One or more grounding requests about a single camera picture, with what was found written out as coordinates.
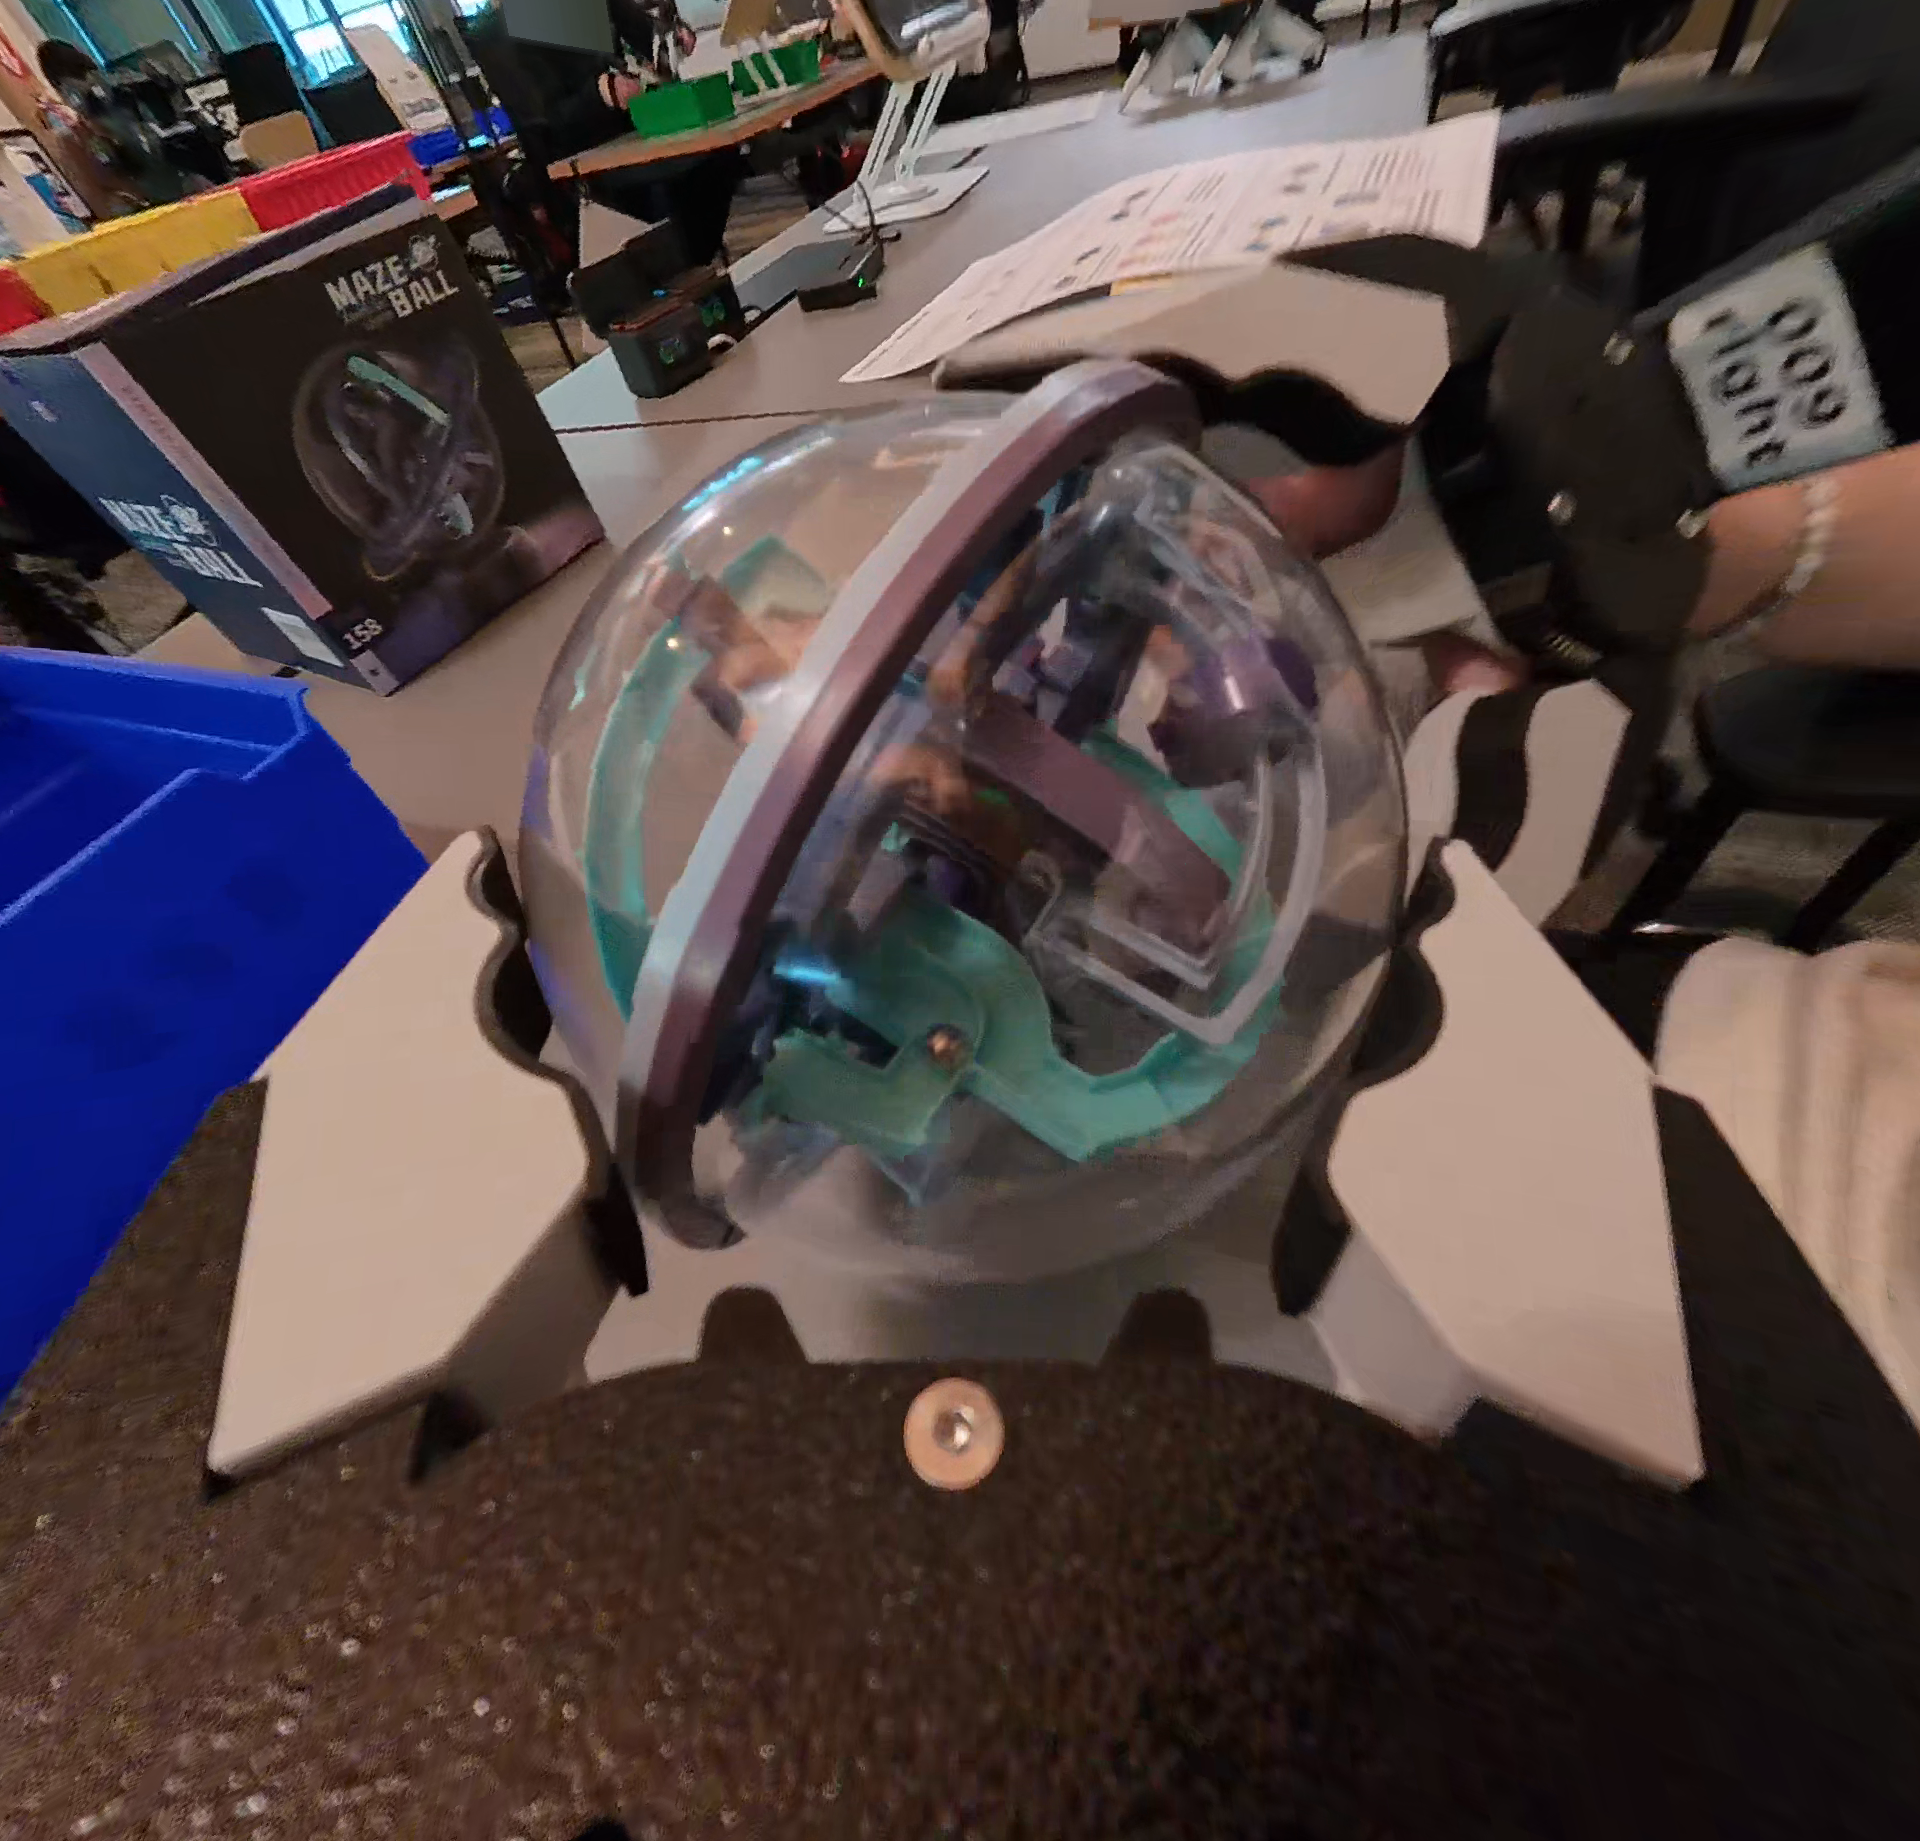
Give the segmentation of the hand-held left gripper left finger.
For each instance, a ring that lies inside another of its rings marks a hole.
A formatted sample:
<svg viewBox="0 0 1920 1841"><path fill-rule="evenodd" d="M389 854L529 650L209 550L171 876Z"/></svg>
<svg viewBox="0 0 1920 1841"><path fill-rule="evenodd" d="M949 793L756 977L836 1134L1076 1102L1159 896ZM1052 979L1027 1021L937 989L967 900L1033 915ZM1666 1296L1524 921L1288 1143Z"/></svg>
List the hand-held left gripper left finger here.
<svg viewBox="0 0 1920 1841"><path fill-rule="evenodd" d="M445 849L259 1071L209 1475L406 1408L418 1462L579 1390L648 1261L492 829Z"/></svg>

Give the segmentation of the yellow storage bin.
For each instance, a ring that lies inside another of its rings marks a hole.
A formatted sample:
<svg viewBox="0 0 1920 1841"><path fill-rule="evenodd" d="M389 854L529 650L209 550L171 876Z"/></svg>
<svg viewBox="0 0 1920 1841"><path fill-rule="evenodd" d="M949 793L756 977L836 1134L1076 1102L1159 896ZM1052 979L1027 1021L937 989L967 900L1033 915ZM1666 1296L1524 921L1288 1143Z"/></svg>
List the yellow storage bin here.
<svg viewBox="0 0 1920 1841"><path fill-rule="evenodd" d="M126 215L5 263L5 310L20 309L30 317L78 314L250 245L259 234L251 205L236 189Z"/></svg>

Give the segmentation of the white paper sheet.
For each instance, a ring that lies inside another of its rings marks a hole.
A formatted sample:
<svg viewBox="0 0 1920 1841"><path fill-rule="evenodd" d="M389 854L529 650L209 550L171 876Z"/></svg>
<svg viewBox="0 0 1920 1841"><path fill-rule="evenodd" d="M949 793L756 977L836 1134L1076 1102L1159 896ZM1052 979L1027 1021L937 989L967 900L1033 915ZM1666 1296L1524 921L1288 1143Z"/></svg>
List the white paper sheet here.
<svg viewBox="0 0 1920 1841"><path fill-rule="evenodd" d="M1100 288L1259 267L1381 235L1477 247L1499 138L1501 114L1485 110L1417 135L1246 151L1135 176L967 267L841 381L918 372Z"/></svg>

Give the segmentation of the red storage bin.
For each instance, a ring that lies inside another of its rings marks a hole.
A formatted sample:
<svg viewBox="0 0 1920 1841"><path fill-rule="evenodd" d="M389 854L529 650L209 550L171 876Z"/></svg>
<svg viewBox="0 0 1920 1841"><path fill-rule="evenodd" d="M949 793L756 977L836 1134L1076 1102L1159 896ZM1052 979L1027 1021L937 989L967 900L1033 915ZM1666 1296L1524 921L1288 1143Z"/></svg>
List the red storage bin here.
<svg viewBox="0 0 1920 1841"><path fill-rule="evenodd" d="M433 200L433 184L406 132L314 152L251 173L236 190L257 230L269 234L346 209L389 186L404 186L422 202Z"/></svg>

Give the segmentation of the small black box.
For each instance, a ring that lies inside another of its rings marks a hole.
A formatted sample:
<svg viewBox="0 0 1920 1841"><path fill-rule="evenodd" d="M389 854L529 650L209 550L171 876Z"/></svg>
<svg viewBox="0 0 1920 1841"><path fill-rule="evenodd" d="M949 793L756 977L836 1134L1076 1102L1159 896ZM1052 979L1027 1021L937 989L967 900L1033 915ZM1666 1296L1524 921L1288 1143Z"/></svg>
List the small black box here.
<svg viewBox="0 0 1920 1841"><path fill-rule="evenodd" d="M888 266L885 237L815 248L796 288L796 305L807 316L841 314L876 301Z"/></svg>

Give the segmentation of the white metal stand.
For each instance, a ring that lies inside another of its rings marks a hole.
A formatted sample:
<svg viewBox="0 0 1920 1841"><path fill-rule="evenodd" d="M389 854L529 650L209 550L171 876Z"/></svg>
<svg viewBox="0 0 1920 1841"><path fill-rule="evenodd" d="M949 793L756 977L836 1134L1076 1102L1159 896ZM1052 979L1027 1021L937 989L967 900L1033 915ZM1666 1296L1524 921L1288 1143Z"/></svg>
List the white metal stand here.
<svg viewBox="0 0 1920 1841"><path fill-rule="evenodd" d="M1117 112L1138 118L1176 101L1215 101L1225 93L1312 77L1327 54L1327 37L1293 0L1229 4L1229 21L1217 31L1187 13L1138 56Z"/></svg>

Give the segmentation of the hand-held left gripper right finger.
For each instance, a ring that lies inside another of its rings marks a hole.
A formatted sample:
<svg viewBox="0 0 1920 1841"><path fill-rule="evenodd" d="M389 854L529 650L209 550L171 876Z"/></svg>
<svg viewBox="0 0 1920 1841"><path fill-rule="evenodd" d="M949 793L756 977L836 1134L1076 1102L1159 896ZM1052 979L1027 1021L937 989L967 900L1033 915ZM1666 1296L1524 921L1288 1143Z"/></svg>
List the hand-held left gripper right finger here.
<svg viewBox="0 0 1920 1841"><path fill-rule="evenodd" d="M1651 1069L1477 854L1308 1095L1347 1242L1274 1374L1425 1441L1481 1408L1655 1485L1706 1472Z"/></svg>

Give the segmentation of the black charging case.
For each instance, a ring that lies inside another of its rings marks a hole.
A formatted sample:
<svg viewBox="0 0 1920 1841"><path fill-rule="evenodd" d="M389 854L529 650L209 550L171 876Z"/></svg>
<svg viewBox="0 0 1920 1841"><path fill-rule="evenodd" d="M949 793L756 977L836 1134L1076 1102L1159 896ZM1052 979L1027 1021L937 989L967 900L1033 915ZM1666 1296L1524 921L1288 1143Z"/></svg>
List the black charging case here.
<svg viewBox="0 0 1920 1841"><path fill-rule="evenodd" d="M570 278L587 330L636 398L666 398L749 335L726 263L697 263L671 222L641 228Z"/></svg>

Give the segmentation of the dark maze ball box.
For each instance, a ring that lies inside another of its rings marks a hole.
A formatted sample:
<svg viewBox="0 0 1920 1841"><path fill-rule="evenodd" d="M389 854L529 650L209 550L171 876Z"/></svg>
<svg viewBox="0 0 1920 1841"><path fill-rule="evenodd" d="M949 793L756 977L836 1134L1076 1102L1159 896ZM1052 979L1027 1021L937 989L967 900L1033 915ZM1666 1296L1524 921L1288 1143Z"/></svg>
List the dark maze ball box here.
<svg viewBox="0 0 1920 1841"><path fill-rule="evenodd" d="M393 694L605 535L411 189L5 341L11 428L243 653Z"/></svg>

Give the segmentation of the clear plastic maze ball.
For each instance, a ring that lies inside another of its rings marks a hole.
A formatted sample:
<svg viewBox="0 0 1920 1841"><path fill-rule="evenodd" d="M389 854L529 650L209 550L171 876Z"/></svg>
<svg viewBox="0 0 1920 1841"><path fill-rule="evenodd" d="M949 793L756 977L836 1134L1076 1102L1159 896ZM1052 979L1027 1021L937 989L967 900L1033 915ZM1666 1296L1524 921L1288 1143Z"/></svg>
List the clear plastic maze ball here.
<svg viewBox="0 0 1920 1841"><path fill-rule="evenodd" d="M648 1229L1024 1281L1286 1191L1408 803L1370 653L1200 438L1112 361L830 416L589 597L520 856Z"/></svg>

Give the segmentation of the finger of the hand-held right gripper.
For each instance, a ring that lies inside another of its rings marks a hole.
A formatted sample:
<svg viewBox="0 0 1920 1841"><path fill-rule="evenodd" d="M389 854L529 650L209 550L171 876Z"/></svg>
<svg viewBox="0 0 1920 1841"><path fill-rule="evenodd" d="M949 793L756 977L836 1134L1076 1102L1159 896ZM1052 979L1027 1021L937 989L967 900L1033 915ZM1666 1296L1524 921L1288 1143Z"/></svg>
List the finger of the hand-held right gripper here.
<svg viewBox="0 0 1920 1841"><path fill-rule="evenodd" d="M1447 697L1408 739L1410 879L1460 843L1545 925L1589 866L1626 730L1596 682Z"/></svg>
<svg viewBox="0 0 1920 1841"><path fill-rule="evenodd" d="M1355 465L1407 439L1515 310L1515 277L1477 248L1348 240L1055 301L941 357L932 384L1024 393L1127 363L1182 389L1197 430L1254 428L1303 460Z"/></svg>

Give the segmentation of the green storage bin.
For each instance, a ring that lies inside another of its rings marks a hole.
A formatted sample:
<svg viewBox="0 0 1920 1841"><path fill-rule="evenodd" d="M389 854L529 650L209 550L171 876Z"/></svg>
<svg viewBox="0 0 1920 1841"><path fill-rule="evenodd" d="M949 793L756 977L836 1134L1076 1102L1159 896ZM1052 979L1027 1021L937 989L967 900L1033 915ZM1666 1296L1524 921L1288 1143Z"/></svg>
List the green storage bin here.
<svg viewBox="0 0 1920 1841"><path fill-rule="evenodd" d="M641 87L626 106L634 132L650 141L705 132L734 121L734 112L729 70Z"/></svg>

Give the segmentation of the person's right forearm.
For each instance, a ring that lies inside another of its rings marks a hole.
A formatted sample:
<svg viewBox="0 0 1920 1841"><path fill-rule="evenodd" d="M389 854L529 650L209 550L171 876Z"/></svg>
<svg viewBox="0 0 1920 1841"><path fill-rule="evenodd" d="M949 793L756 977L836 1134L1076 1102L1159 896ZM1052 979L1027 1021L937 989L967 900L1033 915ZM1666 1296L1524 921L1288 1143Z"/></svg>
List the person's right forearm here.
<svg viewBox="0 0 1920 1841"><path fill-rule="evenodd" d="M1711 510L1696 638L1767 660L1916 673L1919 446L1727 498Z"/></svg>

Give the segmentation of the person's right hand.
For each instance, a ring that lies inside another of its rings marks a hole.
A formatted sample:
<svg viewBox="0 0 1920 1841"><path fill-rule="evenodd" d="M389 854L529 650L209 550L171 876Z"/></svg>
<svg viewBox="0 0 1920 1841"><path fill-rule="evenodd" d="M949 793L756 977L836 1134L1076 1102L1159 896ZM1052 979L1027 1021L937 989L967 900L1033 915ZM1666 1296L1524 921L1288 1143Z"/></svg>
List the person's right hand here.
<svg viewBox="0 0 1920 1841"><path fill-rule="evenodd" d="M1533 664L1492 624L1425 480L1404 480L1408 455L1395 442L1363 462L1240 484L1290 550L1325 570L1374 656L1399 730L1458 693L1495 694L1533 679Z"/></svg>

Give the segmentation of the blue plastic bin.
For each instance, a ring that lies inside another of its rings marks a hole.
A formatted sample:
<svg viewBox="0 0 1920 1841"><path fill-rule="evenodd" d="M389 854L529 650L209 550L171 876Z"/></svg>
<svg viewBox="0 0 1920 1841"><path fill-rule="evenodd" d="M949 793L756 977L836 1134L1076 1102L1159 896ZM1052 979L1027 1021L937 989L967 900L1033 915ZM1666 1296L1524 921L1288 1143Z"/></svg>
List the blue plastic bin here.
<svg viewBox="0 0 1920 1841"><path fill-rule="evenodd" d="M424 869L303 684L3 653L3 1390Z"/></svg>

